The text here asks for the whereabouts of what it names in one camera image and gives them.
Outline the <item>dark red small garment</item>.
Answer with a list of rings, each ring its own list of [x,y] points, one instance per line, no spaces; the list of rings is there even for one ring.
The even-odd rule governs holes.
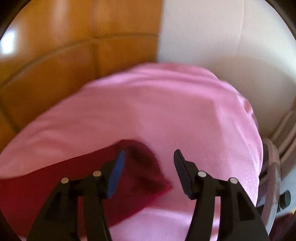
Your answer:
[[[116,192],[103,202],[109,230],[171,190],[171,182],[153,152],[137,141],[122,140],[20,177],[1,179],[1,240],[28,237],[42,206],[61,180],[83,179],[114,160],[120,151],[125,152],[125,166]]]

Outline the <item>pink bed sheet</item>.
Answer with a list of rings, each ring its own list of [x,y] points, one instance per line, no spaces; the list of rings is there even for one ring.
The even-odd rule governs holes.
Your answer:
[[[27,125],[1,153],[1,179],[20,177],[122,140],[147,146],[171,190],[113,226],[113,240],[184,240],[195,202],[174,151],[213,178],[236,178],[257,202],[263,146],[253,109],[234,87],[190,65],[151,63],[86,84]]]

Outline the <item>wooden wardrobe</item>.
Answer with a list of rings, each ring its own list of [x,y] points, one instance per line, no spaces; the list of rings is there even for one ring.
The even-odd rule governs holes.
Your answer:
[[[156,60],[162,1],[1,1],[1,148],[84,84]]]

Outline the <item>grey metal chair frame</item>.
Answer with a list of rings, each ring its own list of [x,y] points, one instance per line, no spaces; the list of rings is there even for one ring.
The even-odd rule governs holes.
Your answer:
[[[267,233],[277,217],[295,211],[295,110],[289,111],[271,138],[264,138],[256,208]]]

